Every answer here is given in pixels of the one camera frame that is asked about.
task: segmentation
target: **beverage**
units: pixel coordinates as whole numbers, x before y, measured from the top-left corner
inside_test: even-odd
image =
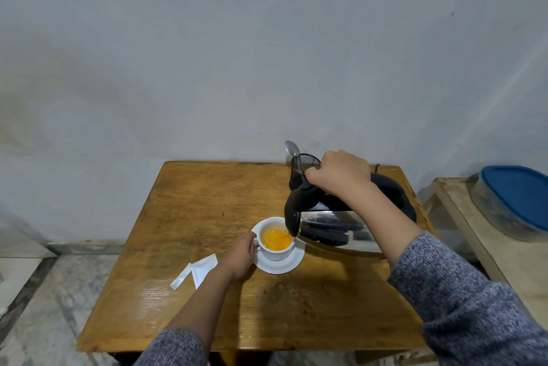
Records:
[[[281,224],[268,224],[261,231],[261,242],[270,250],[279,251],[287,249],[293,242],[293,238]]]

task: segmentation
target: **left arm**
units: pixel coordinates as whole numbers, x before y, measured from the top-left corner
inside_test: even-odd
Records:
[[[255,233],[237,238],[221,262],[139,357],[135,366],[205,365],[226,292],[253,263]]]

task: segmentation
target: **saucer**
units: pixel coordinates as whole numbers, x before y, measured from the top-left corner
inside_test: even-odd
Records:
[[[255,228],[251,229],[252,232],[257,233]],[[255,258],[253,262],[257,265],[257,268],[261,271],[265,271],[269,274],[284,274],[294,270],[303,260],[305,256],[305,243],[298,239],[295,239],[293,250],[289,256],[281,261],[271,261],[265,257],[261,251],[257,248],[255,251]]]

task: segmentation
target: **wooden tabletop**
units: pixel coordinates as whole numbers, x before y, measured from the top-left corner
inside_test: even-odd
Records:
[[[378,172],[406,190],[421,228],[432,231],[401,169]],[[222,258],[234,238],[282,216],[290,169],[250,162],[166,162],[78,340],[85,352],[141,351],[194,292],[189,262]],[[386,283],[384,259],[307,246],[284,275],[255,266],[229,288],[213,350],[411,349],[426,347],[421,321]]]
[[[470,198],[467,178],[436,178],[432,187],[490,278],[509,284],[531,316],[548,328],[548,243],[513,239],[495,229]]]

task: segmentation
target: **heathered gray sweater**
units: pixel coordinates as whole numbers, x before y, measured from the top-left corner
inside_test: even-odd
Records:
[[[512,289],[429,233],[407,246],[388,283],[424,321],[422,334],[441,365],[548,365],[548,332],[520,309]],[[135,365],[202,366],[205,357],[191,332],[165,330]]]

